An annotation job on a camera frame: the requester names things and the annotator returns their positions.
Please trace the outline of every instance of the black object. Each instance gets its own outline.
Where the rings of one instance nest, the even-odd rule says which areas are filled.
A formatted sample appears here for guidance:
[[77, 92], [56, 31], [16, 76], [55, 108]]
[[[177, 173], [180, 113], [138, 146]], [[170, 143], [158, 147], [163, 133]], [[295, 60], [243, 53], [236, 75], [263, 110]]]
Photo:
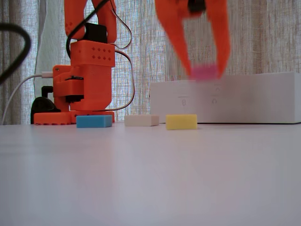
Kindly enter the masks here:
[[84, 80], [84, 78], [83, 77], [79, 77], [79, 76], [71, 75], [70, 78], [65, 79], [65, 81], [67, 81], [67, 80]]
[[205, 0], [188, 0], [188, 9], [191, 13], [206, 11]]
[[70, 42], [72, 37], [76, 34], [76, 32], [78, 32], [80, 30], [80, 28], [82, 28], [109, 0], [102, 0], [94, 9], [94, 11], [92, 13], [90, 13], [86, 19], [84, 19], [82, 22], [79, 23], [79, 25], [77, 25], [74, 30], [72, 32], [70, 32], [70, 34], [67, 37], [67, 41], [66, 41], [66, 51], [67, 54], [70, 58]]
[[66, 102], [67, 103], [79, 102], [83, 98], [84, 98], [84, 95], [70, 95], [70, 96], [66, 96]]
[[53, 86], [42, 87], [42, 97], [48, 98], [48, 93], [53, 93]]
[[7, 24], [7, 23], [0, 23], [0, 31], [8, 31], [8, 32], [15, 32], [20, 34], [25, 41], [25, 46], [19, 56], [14, 60], [14, 62], [0, 75], [0, 85], [4, 83], [4, 81], [11, 76], [15, 70], [21, 65], [21, 63], [27, 57], [29, 50], [31, 48], [31, 40], [29, 34], [20, 26], [15, 24]]
[[82, 40], [108, 43], [107, 28], [99, 24], [86, 23], [86, 33]]
[[38, 97], [34, 100], [32, 104], [32, 110], [30, 115], [30, 123], [34, 124], [33, 115], [35, 113], [45, 113], [45, 112], [61, 112], [57, 109], [55, 104], [48, 99], [48, 93], [53, 92], [52, 86], [43, 86], [42, 87], [42, 97]]

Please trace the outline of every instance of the curtain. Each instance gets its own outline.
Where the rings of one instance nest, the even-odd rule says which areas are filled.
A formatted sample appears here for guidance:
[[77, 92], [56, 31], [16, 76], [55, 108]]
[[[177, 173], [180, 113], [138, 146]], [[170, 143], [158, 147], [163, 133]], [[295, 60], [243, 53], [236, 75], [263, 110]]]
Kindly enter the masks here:
[[[19, 69], [0, 86], [0, 118], [9, 96], [17, 84], [25, 77], [34, 74], [37, 55], [40, 1], [0, 0], [0, 21], [22, 26], [30, 35], [32, 48]], [[0, 32], [0, 72], [3, 72], [19, 55], [24, 47], [22, 37], [17, 34]], [[30, 105], [33, 99], [32, 83], [25, 83], [10, 104], [6, 124], [28, 123]]]
[[[229, 0], [228, 10], [231, 55], [225, 75], [301, 72], [301, 1]], [[185, 21], [184, 27], [191, 61], [215, 61], [206, 14]], [[166, 49], [167, 74], [172, 80], [186, 79], [169, 42]]]
[[[129, 26], [133, 33], [130, 48], [124, 50], [130, 56], [134, 67], [135, 99], [123, 110], [115, 112], [116, 120], [122, 120], [125, 114], [143, 114], [150, 111], [149, 85], [151, 82], [169, 80], [165, 74], [165, 34], [156, 14], [153, 0], [115, 0], [118, 16]], [[64, 30], [64, 14], [62, 0], [48, 1], [44, 32], [37, 59], [37, 73], [51, 71], [56, 64], [70, 64], [65, 50], [66, 35]], [[93, 11], [88, 0], [85, 16]], [[91, 23], [97, 23], [94, 16]], [[119, 46], [126, 46], [130, 36], [125, 27], [117, 21], [117, 41]], [[109, 108], [123, 106], [131, 97], [131, 71], [126, 58], [116, 55], [116, 67], [112, 70], [112, 103]], [[51, 79], [37, 78], [35, 94], [41, 95], [43, 85], [51, 85]]]

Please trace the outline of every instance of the robotic arm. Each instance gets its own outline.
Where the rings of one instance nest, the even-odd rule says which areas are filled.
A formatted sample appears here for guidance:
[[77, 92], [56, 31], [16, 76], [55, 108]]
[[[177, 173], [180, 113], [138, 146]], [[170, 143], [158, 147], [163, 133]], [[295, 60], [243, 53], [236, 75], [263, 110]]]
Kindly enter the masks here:
[[217, 46], [217, 70], [220, 78], [230, 55], [227, 0], [155, 0], [155, 3], [158, 19], [190, 77], [192, 71], [182, 21], [207, 11]]
[[[74, 124], [79, 115], [104, 114], [112, 115], [114, 121], [113, 110], [118, 109], [106, 107], [112, 99], [111, 69], [115, 67], [115, 52], [119, 52], [111, 44], [117, 38], [116, 5], [114, 0], [92, 0], [99, 24], [90, 24], [83, 22], [86, 3], [87, 0], [64, 0], [67, 40], [77, 41], [70, 48], [67, 44], [71, 65], [53, 67], [54, 104], [41, 109], [49, 103], [47, 97], [33, 103], [34, 124]], [[83, 26], [74, 33], [79, 24]]]

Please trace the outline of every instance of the foam block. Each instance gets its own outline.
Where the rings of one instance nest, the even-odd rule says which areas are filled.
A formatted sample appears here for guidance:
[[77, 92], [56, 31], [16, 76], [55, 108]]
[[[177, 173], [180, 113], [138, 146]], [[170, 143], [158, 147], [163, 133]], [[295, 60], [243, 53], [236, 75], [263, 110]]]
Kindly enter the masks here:
[[168, 114], [166, 115], [166, 129], [198, 129], [196, 114]]
[[197, 65], [191, 69], [191, 78], [197, 81], [215, 80], [218, 78], [217, 65]]
[[152, 114], [126, 115], [125, 126], [158, 126], [159, 116]]
[[79, 115], [76, 117], [77, 128], [105, 128], [111, 126], [111, 115]]

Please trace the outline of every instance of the pink block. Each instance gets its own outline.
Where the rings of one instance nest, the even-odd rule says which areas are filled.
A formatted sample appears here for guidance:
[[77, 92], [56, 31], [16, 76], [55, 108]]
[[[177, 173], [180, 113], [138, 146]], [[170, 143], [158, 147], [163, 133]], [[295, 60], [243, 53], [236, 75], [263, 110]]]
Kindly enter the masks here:
[[191, 69], [191, 79], [200, 80], [215, 80], [218, 78], [217, 65], [197, 65]]

